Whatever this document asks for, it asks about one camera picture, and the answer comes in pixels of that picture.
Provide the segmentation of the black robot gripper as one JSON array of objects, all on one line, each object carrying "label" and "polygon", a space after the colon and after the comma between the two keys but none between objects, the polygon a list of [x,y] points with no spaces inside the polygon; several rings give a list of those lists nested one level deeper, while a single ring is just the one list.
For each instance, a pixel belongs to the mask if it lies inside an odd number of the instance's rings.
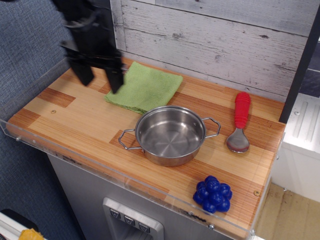
[{"label": "black robot gripper", "polygon": [[112,42],[109,8],[90,0],[54,0],[63,16],[63,25],[72,40],[62,44],[71,52],[68,63],[84,86],[94,79],[92,67],[104,68],[111,91],[116,94],[124,84],[122,54]]}]

